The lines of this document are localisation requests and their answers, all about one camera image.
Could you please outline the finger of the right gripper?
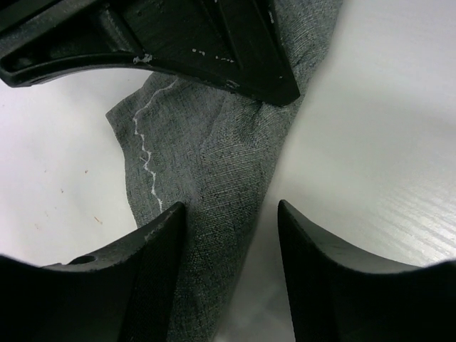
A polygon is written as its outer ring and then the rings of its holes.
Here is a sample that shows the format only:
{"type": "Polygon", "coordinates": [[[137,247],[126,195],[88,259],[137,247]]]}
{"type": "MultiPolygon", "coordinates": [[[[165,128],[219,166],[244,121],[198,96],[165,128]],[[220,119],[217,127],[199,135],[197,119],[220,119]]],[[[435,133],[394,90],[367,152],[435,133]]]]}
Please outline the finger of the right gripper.
{"type": "Polygon", "coordinates": [[[284,106],[299,96],[273,1],[121,1],[146,68],[284,106]]]}
{"type": "Polygon", "coordinates": [[[45,83],[94,68],[149,64],[121,1],[2,1],[1,80],[45,83]]]}

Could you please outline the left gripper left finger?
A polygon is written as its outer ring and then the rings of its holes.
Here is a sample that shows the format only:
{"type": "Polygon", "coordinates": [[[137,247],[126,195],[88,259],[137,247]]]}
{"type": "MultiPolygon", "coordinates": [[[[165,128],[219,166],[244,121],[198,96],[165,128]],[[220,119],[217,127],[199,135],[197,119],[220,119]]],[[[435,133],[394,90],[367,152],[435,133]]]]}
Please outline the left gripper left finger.
{"type": "Polygon", "coordinates": [[[183,244],[178,202],[68,264],[1,258],[3,341],[164,341],[183,244]]]}

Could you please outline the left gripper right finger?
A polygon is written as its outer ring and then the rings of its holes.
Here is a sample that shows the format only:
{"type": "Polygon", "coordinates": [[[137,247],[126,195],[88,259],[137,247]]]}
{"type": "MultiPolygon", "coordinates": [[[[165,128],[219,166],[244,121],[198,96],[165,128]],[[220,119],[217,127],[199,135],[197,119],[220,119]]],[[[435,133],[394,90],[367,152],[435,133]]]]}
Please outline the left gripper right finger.
{"type": "Polygon", "coordinates": [[[426,267],[337,237],[287,201],[281,257],[297,341],[453,341],[455,263],[426,267]]]}

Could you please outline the grey cloth napkin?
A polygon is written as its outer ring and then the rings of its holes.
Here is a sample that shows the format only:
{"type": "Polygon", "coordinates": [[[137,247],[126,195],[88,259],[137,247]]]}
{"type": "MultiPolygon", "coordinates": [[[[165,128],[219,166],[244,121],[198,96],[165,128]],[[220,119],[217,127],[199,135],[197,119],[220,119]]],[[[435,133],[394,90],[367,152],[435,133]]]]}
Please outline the grey cloth napkin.
{"type": "Polygon", "coordinates": [[[169,341],[211,341],[233,296],[300,102],[275,107],[153,73],[106,115],[138,226],[176,202],[187,241],[169,341]]]}

